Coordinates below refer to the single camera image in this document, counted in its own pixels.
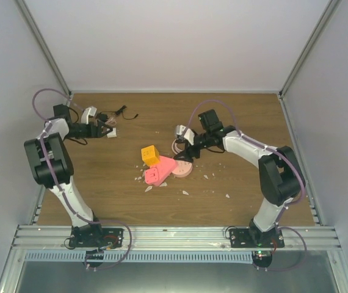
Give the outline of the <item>white usb charger plug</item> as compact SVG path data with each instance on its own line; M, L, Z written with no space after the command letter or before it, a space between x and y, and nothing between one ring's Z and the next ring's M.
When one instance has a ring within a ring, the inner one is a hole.
M116 128L113 128L111 132L106 134L107 138L114 138L116 136L117 136L117 129Z

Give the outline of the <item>round pink power strip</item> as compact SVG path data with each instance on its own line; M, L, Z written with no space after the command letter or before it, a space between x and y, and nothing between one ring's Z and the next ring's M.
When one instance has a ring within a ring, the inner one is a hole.
M171 149L175 155L181 152L181 149L178 147L176 140L172 142ZM192 163L186 162L186 161L179 161L179 160L176 160L176 163L177 163L176 168L172 171L172 174L174 175L174 177L184 178L190 175L193 169Z

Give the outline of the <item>black power adapter with cable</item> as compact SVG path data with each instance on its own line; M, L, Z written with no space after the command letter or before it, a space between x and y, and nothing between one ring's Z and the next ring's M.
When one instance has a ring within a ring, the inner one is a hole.
M100 120L100 121L103 121L103 122L108 122L109 120L115 120L117 117L121 116L123 119L125 120L134 120L136 119L139 114L135 114L133 117L126 117L125 116L125 110L127 109L128 107L126 105L123 105L121 108L119 108L118 110L114 110L114 111L111 111L111 110L104 110L104 111L101 111L99 112L97 115L96 115L96 119Z

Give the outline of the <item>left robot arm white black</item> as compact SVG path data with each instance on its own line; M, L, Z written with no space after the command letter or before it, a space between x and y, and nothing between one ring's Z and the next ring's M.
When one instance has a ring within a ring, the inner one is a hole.
M53 193L71 219L73 237L83 235L92 247L104 241L104 231L98 218L87 206L74 182L74 167L64 144L65 140L99 139L112 133L108 116L97 114L95 107L82 111L79 121L71 119L71 108L59 104L54 116L47 119L36 138L24 142L24 149L35 182Z

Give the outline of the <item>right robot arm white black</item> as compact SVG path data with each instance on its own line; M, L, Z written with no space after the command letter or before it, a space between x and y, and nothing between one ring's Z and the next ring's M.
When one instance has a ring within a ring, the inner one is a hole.
M213 109L199 114L198 119L204 130L201 134L188 126L176 126L176 142L184 144L184 149L175 159L193 162L202 150L217 147L255 166L264 198L249 223L249 240L256 247L265 246L277 236L283 211L305 195L305 180L293 149L265 145L232 125L224 126Z

